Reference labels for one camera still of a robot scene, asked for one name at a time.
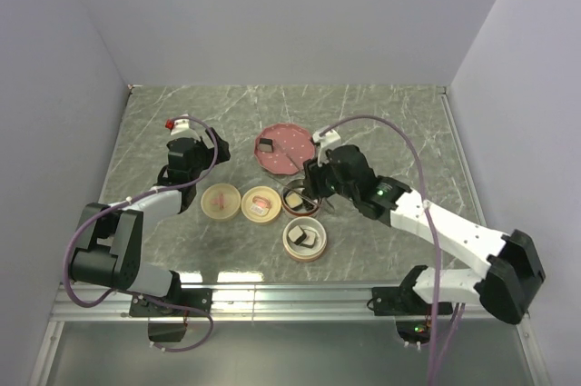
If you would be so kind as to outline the metal tongs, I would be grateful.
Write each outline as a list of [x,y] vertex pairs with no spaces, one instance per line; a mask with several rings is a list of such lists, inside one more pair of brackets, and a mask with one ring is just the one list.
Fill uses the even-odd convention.
[[[287,153],[285,148],[283,146],[281,146],[280,144],[278,144],[276,140],[274,140],[273,142],[274,142],[274,149],[280,150],[289,159],[290,163],[292,165],[294,165],[301,173],[302,169],[294,162],[294,160]],[[302,197],[304,202],[310,202],[315,206],[318,205],[321,209],[324,209],[329,214],[334,214],[336,212],[335,207],[327,199],[325,199],[325,198],[314,199],[310,195],[306,195],[305,191],[306,191],[306,188],[303,188],[303,193],[299,192],[298,190],[295,190],[295,193],[299,194]]]

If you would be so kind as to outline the steel lunch box tier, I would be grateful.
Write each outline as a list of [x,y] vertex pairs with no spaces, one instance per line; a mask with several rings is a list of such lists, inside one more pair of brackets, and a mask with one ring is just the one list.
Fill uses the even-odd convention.
[[297,178],[297,179],[291,180],[288,183],[284,184],[282,186],[282,189],[281,189],[282,208],[283,208],[284,212],[292,218],[294,218],[294,217],[313,217],[314,215],[316,215],[320,211],[320,207],[318,205],[315,206],[314,210],[311,213],[304,213],[302,211],[303,206],[299,210],[293,211],[285,203],[284,198],[288,193],[295,193],[295,190],[298,190],[299,192],[303,193],[303,188],[305,188],[303,185],[303,181],[304,181],[303,178]]

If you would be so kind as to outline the cream lid with pink knob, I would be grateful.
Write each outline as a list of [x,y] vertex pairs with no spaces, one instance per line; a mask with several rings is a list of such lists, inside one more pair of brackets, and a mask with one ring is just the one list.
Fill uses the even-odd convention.
[[241,194],[229,183],[216,183],[203,193],[201,208],[203,213],[214,221],[229,221],[241,209]]

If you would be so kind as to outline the sushi piece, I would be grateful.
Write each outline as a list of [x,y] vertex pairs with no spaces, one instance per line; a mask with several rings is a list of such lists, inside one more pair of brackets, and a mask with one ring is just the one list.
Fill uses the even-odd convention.
[[297,211],[303,206],[303,199],[297,193],[288,193],[285,196],[284,201],[293,211]]
[[273,153],[274,152],[274,142],[270,138],[260,138],[258,141],[257,149],[263,153]]
[[301,245],[307,238],[308,235],[299,225],[292,227],[287,233],[288,241],[294,245]]
[[306,230],[305,238],[300,245],[308,249],[313,249],[317,245],[319,238],[319,234],[316,231]]

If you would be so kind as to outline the black spiky sea cucumber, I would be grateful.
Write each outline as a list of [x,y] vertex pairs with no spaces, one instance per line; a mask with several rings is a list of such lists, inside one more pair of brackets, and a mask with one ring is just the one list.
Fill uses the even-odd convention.
[[315,208],[315,205],[313,205],[310,202],[303,202],[303,212],[304,213],[311,213]]

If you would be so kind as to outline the sushi piece front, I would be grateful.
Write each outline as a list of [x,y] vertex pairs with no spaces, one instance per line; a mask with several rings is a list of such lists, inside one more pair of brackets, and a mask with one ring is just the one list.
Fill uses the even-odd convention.
[[306,230],[305,238],[300,245],[308,249],[313,249],[317,245],[319,238],[319,234],[316,231]]

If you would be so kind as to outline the sushi piece back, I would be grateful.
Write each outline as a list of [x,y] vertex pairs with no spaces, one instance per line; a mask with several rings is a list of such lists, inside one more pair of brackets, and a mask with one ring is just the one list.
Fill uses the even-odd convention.
[[307,238],[308,235],[299,225],[292,227],[287,233],[288,241],[294,245],[301,245]]

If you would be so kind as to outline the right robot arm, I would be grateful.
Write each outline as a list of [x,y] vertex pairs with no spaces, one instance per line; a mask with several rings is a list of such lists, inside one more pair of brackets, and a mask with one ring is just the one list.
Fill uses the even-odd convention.
[[309,196],[337,194],[362,216],[437,243],[465,265],[441,271],[416,265],[398,286],[373,288],[370,308],[375,315],[422,315],[433,306],[450,315],[454,304],[465,303],[482,306],[504,323],[521,323],[546,278],[528,234],[488,229],[423,202],[405,183],[375,174],[355,145],[332,150],[324,163],[312,158],[303,168]]

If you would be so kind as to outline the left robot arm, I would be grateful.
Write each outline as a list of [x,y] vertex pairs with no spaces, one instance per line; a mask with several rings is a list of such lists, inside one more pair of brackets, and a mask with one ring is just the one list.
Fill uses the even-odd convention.
[[143,261],[144,235],[162,220],[185,212],[196,184],[217,164],[230,160],[229,144],[212,127],[201,137],[181,136],[167,143],[168,163],[147,192],[123,202],[85,206],[64,255],[63,284],[77,305],[91,308],[112,292],[151,298],[163,315],[182,308],[179,273]]

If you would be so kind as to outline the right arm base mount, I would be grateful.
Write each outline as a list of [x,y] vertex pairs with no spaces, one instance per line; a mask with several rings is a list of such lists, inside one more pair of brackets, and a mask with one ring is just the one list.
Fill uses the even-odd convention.
[[432,305],[425,302],[412,289],[386,286],[373,287],[366,304],[375,316],[426,316]]

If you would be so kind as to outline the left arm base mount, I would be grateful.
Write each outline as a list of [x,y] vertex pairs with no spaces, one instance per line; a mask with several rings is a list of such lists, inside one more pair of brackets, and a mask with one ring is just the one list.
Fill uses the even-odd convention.
[[212,290],[186,288],[173,298],[163,298],[162,305],[143,296],[133,296],[129,316],[132,318],[202,317],[210,313]]

